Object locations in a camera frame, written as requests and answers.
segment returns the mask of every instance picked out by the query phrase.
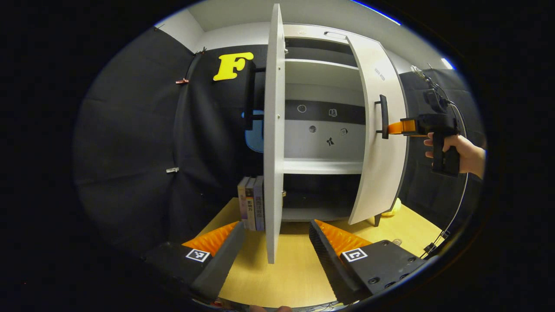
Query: yellow letter f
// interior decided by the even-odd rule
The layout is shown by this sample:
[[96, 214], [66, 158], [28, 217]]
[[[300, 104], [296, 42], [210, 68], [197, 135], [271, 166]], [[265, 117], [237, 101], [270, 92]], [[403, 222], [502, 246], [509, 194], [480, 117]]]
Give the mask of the yellow letter f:
[[237, 71], [242, 70], [243, 68], [245, 68], [245, 59], [250, 60], [253, 58], [254, 55], [250, 52], [224, 54], [220, 56], [220, 69], [218, 71], [218, 74], [214, 76], [214, 81], [233, 79], [237, 77], [237, 73], [234, 73], [233, 69], [237, 68]]

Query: ceiling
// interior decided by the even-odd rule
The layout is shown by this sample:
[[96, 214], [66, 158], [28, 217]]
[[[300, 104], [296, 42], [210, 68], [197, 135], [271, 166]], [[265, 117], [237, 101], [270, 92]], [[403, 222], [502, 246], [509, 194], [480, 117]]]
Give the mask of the ceiling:
[[443, 57], [425, 40], [403, 25], [350, 0], [206, 0], [188, 8], [204, 31], [237, 24], [269, 22], [279, 3], [284, 23], [327, 26], [379, 41], [422, 69], [428, 63], [445, 68]]

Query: cable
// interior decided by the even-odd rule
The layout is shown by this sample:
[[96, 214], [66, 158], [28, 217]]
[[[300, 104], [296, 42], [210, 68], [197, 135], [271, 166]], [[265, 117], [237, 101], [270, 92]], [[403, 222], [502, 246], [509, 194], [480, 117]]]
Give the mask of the cable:
[[[457, 113], [458, 116], [461, 118], [461, 126], [462, 126], [462, 133], [465, 136], [465, 138], [467, 137], [466, 134], [466, 127], [465, 127], [465, 120], [462, 118], [462, 114], [461, 111], [458, 110], [458, 107], [455, 105], [455, 103], [451, 100], [449, 100], [449, 106], [451, 106], [451, 109], [453, 109], [453, 114], [455, 113], [455, 109], [457, 109]], [[462, 189], [462, 195], [461, 195], [461, 200], [458, 202], [458, 206], [457, 206], [457, 210], [455, 210], [455, 214], [453, 215], [453, 218], [451, 219], [451, 221], [449, 222], [449, 224], [447, 225], [447, 227], [445, 227], [445, 230], [441, 231], [440, 234], [437, 236], [436, 240], [433, 242], [433, 245], [435, 246], [437, 241], [440, 239], [440, 237], [443, 236], [443, 234], [449, 229], [449, 227], [451, 226], [451, 224], [453, 223], [453, 221], [455, 220], [455, 217], [458, 214], [459, 209], [461, 208], [461, 204], [462, 204], [462, 199], [465, 197], [465, 192], [466, 192], [466, 185], [468, 184], [468, 173], [465, 174], [465, 186]], [[422, 259], [422, 256], [424, 256], [425, 254], [427, 254], [428, 252], [424, 252], [420, 258]]]

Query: white cabinet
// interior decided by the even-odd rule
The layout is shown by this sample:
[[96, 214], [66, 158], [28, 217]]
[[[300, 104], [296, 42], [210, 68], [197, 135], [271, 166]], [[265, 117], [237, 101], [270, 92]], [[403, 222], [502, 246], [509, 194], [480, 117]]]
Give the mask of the white cabinet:
[[[292, 57], [285, 57], [286, 40], [296, 47]], [[275, 262], [282, 221], [348, 218], [353, 224], [395, 202], [407, 138], [383, 139], [376, 132], [382, 129], [382, 107], [375, 103], [380, 95], [387, 99], [385, 123], [406, 118], [399, 77], [379, 42], [338, 29], [283, 25], [274, 5], [264, 103], [269, 263]], [[320, 181], [313, 189], [336, 183], [338, 190], [290, 192], [288, 183], [297, 180]], [[357, 184], [356, 193], [340, 190], [348, 181]]]

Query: book spine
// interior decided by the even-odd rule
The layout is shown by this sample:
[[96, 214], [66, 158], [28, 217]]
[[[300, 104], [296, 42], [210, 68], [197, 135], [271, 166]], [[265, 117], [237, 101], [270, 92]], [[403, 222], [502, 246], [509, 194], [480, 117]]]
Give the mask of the book spine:
[[256, 221], [254, 217], [254, 191], [252, 188], [245, 188], [246, 209], [248, 216], [248, 229], [256, 231]]
[[246, 212], [246, 194], [245, 194], [245, 186], [240, 185], [237, 186], [237, 192], [239, 193], [239, 210], [241, 212], [241, 221], [243, 221], [243, 225], [245, 229], [248, 228], [247, 225], [247, 212]]
[[264, 230], [264, 193], [261, 185], [254, 188], [254, 212], [256, 220], [256, 230]]

